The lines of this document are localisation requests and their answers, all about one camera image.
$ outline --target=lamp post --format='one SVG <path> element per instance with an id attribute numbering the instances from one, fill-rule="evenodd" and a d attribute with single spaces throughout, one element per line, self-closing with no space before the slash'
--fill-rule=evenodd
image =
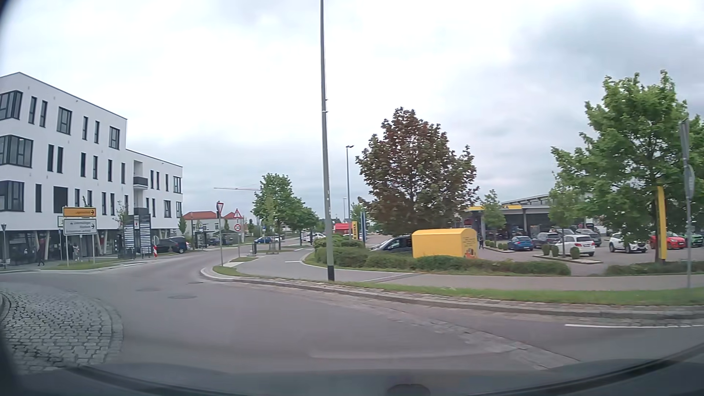
<path id="1" fill-rule="evenodd" d="M 323 0 L 320 0 L 320 104 L 322 121 L 322 189 L 325 203 L 325 252 L 327 256 L 327 279 L 335 280 L 335 265 L 332 255 L 332 217 L 330 216 L 330 174 L 327 167 L 327 95 L 325 94 L 325 29 Z"/>
<path id="2" fill-rule="evenodd" d="M 215 204 L 215 207 L 218 209 L 218 239 L 220 240 L 220 265 L 223 265 L 225 263 L 225 261 L 222 259 L 222 227 L 220 226 L 220 218 L 222 217 L 222 207 L 224 205 L 225 204 L 220 201 Z"/>
<path id="3" fill-rule="evenodd" d="M 347 219 L 349 222 L 350 239 L 352 239 L 352 200 L 350 199 L 350 149 L 354 144 L 345 146 L 345 154 L 347 158 Z"/>

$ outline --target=sky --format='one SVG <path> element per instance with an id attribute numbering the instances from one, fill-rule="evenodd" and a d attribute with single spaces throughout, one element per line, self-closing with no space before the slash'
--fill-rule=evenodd
<path id="1" fill-rule="evenodd" d="M 316 0 L 15 0 L 0 75 L 21 71 L 120 114 L 127 147 L 184 167 L 184 212 L 252 209 L 262 175 L 291 178 L 323 216 Z M 470 145 L 480 194 L 547 193 L 551 146 L 590 131 L 605 75 L 667 69 L 704 112 L 697 1 L 325 2 L 333 217 L 368 198 L 354 156 L 402 106 Z"/>

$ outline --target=white car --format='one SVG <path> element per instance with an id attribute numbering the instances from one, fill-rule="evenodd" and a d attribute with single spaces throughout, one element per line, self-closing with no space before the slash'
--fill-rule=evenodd
<path id="1" fill-rule="evenodd" d="M 621 238 L 622 234 L 621 233 L 614 233 L 611 234 L 611 238 L 609 238 L 609 252 L 616 252 L 617 250 L 622 250 L 626 253 L 632 253 L 632 252 L 641 252 L 645 253 L 648 251 L 648 244 L 645 242 L 631 242 L 629 244 L 625 244 L 623 242 L 623 239 Z"/>
<path id="2" fill-rule="evenodd" d="M 589 235 L 565 235 L 562 238 L 565 240 L 565 250 L 562 250 L 562 241 L 556 242 L 555 246 L 558 247 L 560 254 L 563 256 L 570 254 L 570 250 L 573 247 L 579 249 L 579 254 L 587 254 L 590 257 L 593 256 L 596 251 L 596 245 Z"/>

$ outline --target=yellow pole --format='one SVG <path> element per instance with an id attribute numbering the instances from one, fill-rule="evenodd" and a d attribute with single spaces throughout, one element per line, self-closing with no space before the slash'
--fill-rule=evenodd
<path id="1" fill-rule="evenodd" d="M 660 244 L 660 258 L 667 260 L 667 221 L 665 220 L 665 191 L 658 185 L 658 244 Z"/>

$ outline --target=balcony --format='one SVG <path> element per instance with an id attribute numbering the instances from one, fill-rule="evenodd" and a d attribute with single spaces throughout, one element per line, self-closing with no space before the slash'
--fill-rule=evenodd
<path id="1" fill-rule="evenodd" d="M 135 190 L 146 190 L 149 188 L 149 180 L 141 176 L 135 176 L 132 184 Z"/>

